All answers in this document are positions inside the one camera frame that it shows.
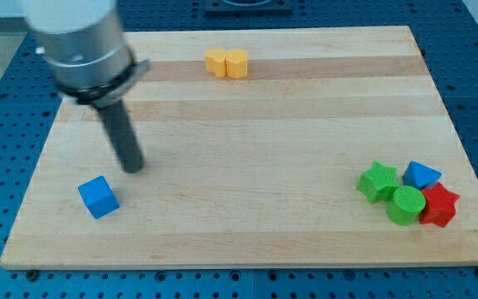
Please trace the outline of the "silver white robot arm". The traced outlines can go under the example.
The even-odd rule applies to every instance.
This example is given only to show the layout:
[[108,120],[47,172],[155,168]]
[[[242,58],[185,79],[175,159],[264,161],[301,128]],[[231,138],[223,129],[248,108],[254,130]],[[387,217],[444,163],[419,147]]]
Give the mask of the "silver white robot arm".
[[124,95],[149,71],[124,37],[115,0],[19,0],[57,88],[93,107],[124,172],[144,167]]

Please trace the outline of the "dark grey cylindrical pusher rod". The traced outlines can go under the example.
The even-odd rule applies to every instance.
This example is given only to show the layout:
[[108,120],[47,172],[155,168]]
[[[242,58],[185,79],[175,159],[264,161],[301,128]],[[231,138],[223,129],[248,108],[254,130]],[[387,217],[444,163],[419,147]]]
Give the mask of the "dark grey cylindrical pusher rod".
[[144,156],[122,100],[111,105],[94,106],[125,173],[135,174],[144,168]]

